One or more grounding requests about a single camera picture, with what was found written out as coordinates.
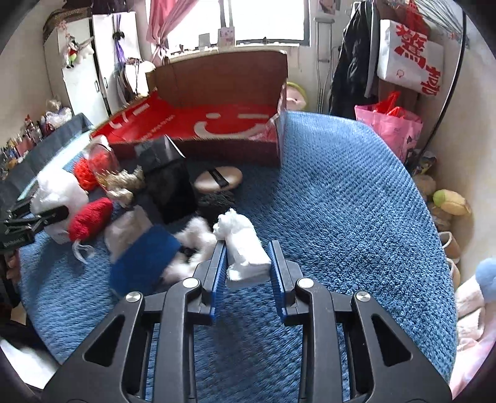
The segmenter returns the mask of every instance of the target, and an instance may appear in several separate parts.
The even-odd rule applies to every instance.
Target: cardboard box
[[[182,60],[147,75],[149,97],[99,126],[120,157],[168,135],[186,157],[280,164],[285,134],[286,54],[227,52]]]

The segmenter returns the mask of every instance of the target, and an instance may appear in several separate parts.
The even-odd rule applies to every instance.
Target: box flap
[[[174,107],[277,105],[288,77],[286,53],[228,52],[181,60],[147,74],[148,87]]]

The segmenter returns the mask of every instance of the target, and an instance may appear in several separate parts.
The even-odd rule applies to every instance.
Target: pink curtain
[[[191,11],[197,0],[151,0],[146,40],[157,45],[152,62],[165,49],[167,35]]]

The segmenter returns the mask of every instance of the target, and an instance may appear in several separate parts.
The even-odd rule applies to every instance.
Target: white bag with red text
[[[444,49],[427,36],[388,19],[380,22],[377,76],[384,81],[436,96],[442,82]]]

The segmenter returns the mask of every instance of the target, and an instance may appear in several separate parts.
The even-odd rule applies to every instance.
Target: black jacket
[[[355,105],[370,105],[376,97],[365,98],[369,74],[370,29],[366,1],[360,2],[343,33],[343,44],[331,88],[329,113],[355,119]]]

